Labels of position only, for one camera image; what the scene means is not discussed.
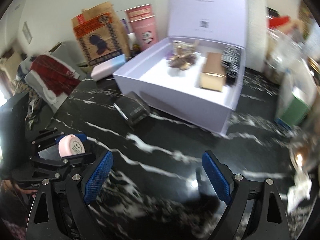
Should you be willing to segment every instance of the pink round container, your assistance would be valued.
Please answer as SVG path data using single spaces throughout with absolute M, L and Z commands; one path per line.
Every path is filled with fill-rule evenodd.
M 140 20 L 153 15 L 151 4 L 137 6 L 128 10 L 125 10 L 129 22 Z
M 129 22 L 140 43 L 141 50 L 145 50 L 158 42 L 155 16 Z
M 61 157 L 85 153 L 82 142 L 73 134 L 63 137 L 59 142 L 58 148 Z

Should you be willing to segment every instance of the qr code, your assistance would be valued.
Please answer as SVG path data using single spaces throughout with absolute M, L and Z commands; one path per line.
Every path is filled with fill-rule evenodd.
M 200 22 L 200 27 L 201 28 L 209 28 L 209 22 Z

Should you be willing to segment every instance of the metal screw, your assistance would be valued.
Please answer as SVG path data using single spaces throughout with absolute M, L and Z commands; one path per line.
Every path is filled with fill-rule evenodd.
M 241 181 L 243 179 L 241 174 L 236 174 L 235 179 Z
M 72 176 L 72 179 L 75 181 L 79 180 L 80 178 L 81 178 L 81 176 L 79 174 L 75 174 Z
M 42 185 L 47 185 L 49 183 L 49 179 L 44 179 L 43 181 L 42 181 Z
M 266 179 L 266 182 L 267 182 L 269 185 L 272 185 L 272 184 L 273 184 L 273 180 L 272 180 L 272 179 Z

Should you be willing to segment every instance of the red plaid fabric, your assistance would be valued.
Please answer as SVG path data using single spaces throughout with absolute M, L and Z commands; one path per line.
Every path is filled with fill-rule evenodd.
M 47 88 L 52 90 L 56 96 L 63 92 L 70 95 L 80 83 L 67 67 L 47 55 L 37 57 L 32 62 L 30 69 L 38 73 Z

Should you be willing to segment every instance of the light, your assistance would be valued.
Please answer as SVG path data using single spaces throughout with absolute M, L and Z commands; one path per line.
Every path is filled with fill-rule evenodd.
M 198 187 L 198 181 L 196 179 L 191 182 L 191 187 Z
M 297 165 L 300 166 L 300 167 L 302 167 L 302 161 L 303 161 L 302 155 L 301 155 L 301 154 L 298 154 L 298 155 L 297 155 L 297 159 L 296 159 Z

